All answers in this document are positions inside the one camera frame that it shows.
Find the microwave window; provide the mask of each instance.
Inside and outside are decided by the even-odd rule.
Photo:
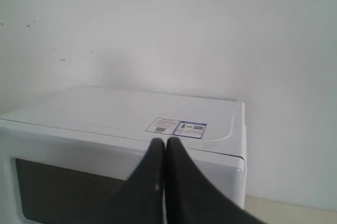
[[[15,159],[25,218],[61,224],[107,201],[124,180]]]

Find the label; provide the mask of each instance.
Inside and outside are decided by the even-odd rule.
[[[205,123],[194,123],[181,120],[177,128],[173,131],[173,135],[201,139],[204,135],[206,126],[207,124]]]
[[[146,131],[171,135],[179,123],[179,120],[156,118]]]

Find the white microwave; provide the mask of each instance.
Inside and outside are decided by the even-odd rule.
[[[75,88],[0,117],[0,223],[64,223],[123,186],[153,138],[179,137],[205,177],[244,206],[244,104]]]

